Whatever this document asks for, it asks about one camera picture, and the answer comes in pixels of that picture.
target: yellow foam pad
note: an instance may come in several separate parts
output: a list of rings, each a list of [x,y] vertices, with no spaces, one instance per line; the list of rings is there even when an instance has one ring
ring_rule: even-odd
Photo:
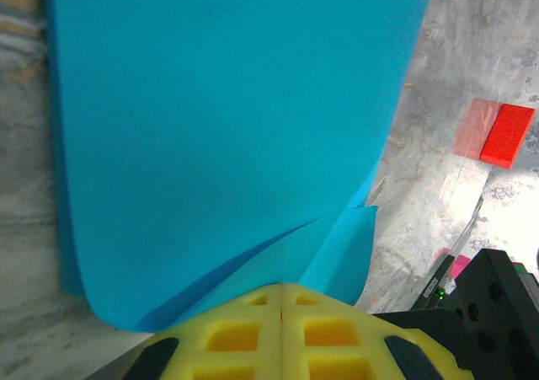
[[[445,380],[473,380],[419,329],[402,329],[299,285],[271,285],[150,340],[179,339],[162,380],[405,380],[384,339],[415,343]]]

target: red block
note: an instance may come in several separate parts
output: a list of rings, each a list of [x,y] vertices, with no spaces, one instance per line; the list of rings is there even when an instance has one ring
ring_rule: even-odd
[[[532,108],[503,104],[481,151],[481,161],[513,168],[535,114]]]

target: gray marble floor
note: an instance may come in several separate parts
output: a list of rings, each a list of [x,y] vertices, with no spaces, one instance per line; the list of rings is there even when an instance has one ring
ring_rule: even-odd
[[[77,380],[145,335],[61,292],[42,0],[0,0],[0,378]],[[485,202],[462,251],[505,249],[536,272],[539,121],[515,168],[451,153],[473,98],[539,104],[539,0],[431,0],[371,203],[376,248],[359,304],[406,308],[435,253]]]

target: screw hole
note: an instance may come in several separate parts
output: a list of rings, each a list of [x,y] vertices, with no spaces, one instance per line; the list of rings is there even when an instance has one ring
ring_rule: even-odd
[[[495,352],[498,349],[494,337],[486,332],[478,332],[476,339],[478,340],[479,346],[481,346],[487,352]]]
[[[462,308],[455,308],[455,314],[458,315],[458,318],[464,319],[464,313],[462,312]]]
[[[502,290],[502,288],[499,286],[498,283],[493,282],[488,287],[488,294],[490,296],[490,299],[493,302],[499,302],[499,300],[504,295],[504,291]]]
[[[475,303],[472,303],[468,306],[468,317],[473,321],[477,321],[479,319],[479,308],[478,305]]]
[[[526,339],[519,329],[513,328],[509,332],[509,342],[518,350],[522,351],[526,348]]]

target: blue foam sheet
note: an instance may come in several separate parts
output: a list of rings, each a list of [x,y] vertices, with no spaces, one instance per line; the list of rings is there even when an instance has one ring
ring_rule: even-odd
[[[353,302],[428,0],[48,0],[63,282],[157,331],[272,282]]]

